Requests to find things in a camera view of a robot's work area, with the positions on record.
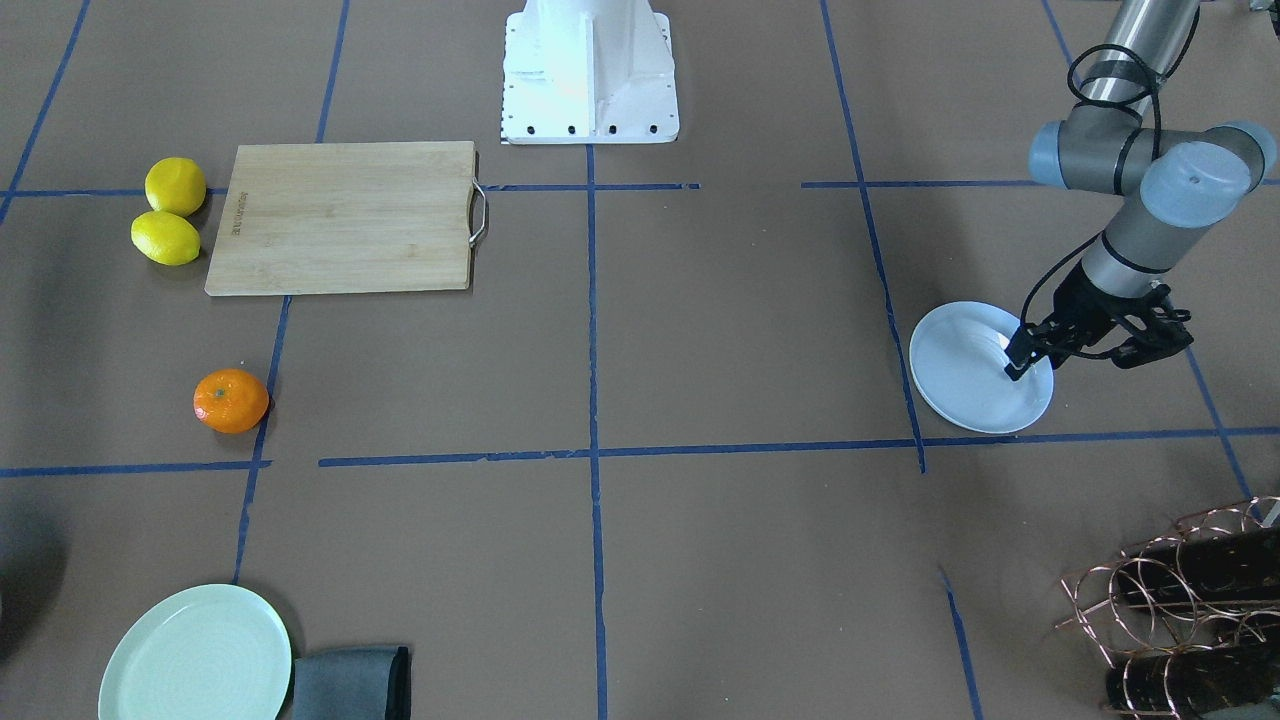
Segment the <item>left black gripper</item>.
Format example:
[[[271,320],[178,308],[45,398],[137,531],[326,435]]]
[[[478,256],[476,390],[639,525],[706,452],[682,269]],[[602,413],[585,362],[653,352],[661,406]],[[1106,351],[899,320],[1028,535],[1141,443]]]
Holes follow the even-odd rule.
[[[1174,307],[1170,292],[1157,281],[1138,297],[1114,296],[1094,287],[1082,266],[1075,266],[1053,292],[1052,313],[1012,333],[1004,372],[1018,382],[1039,360],[1052,369],[1070,357],[1133,369],[1179,355],[1194,337],[1187,329],[1190,313]]]

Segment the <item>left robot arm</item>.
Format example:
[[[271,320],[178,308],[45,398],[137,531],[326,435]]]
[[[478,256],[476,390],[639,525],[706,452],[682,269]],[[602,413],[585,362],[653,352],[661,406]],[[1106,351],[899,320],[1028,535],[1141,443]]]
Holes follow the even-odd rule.
[[[1124,1],[1106,40],[1068,68],[1069,115],[1043,126],[1028,154],[1039,184],[1117,196],[1108,224],[1070,252],[1050,315],[1021,316],[1005,374],[1021,379],[1070,357],[1130,369],[1184,351],[1190,315],[1170,300],[1165,275],[1262,184],[1277,142],[1234,120],[1199,132],[1170,129],[1160,94],[1179,68],[1201,15],[1197,1]]]

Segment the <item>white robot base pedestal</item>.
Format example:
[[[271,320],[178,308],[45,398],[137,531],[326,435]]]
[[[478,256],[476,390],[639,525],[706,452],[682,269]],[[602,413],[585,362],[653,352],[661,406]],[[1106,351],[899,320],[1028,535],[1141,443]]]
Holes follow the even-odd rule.
[[[527,1],[506,18],[500,141],[672,143],[669,18],[649,1]]]

